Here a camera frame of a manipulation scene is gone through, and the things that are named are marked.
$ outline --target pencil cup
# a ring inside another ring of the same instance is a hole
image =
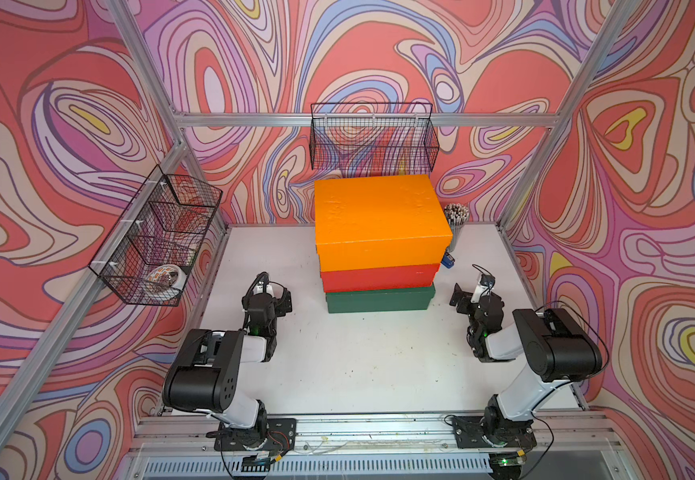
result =
[[[453,252],[454,248],[457,246],[459,234],[462,233],[462,227],[470,218],[470,209],[468,206],[462,204],[449,204],[443,209],[443,213],[446,215],[446,220],[449,223],[452,235],[449,252]]]
[[[457,246],[457,240],[459,240],[459,234],[462,233],[462,227],[465,223],[456,223],[449,221],[449,228],[451,228],[451,244],[449,245],[449,252],[454,251],[454,247]]]

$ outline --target stack of boxes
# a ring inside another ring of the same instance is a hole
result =
[[[315,182],[329,313],[425,310],[451,236],[426,175]]]

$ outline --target wall-mounted basket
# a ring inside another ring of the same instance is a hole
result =
[[[433,105],[325,102],[310,105],[310,166],[343,177],[429,174],[438,156]]]
[[[222,190],[157,170],[150,176],[157,180],[149,180],[157,184],[121,243],[105,260],[98,250],[89,268],[125,303],[177,306]]]

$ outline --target red box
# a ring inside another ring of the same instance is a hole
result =
[[[321,272],[320,278],[325,293],[413,288],[432,285],[439,267],[440,264],[432,264],[336,270]]]

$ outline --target green box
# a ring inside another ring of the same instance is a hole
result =
[[[435,285],[363,292],[336,292],[326,294],[326,303],[329,306],[329,313],[427,310],[435,294]]]

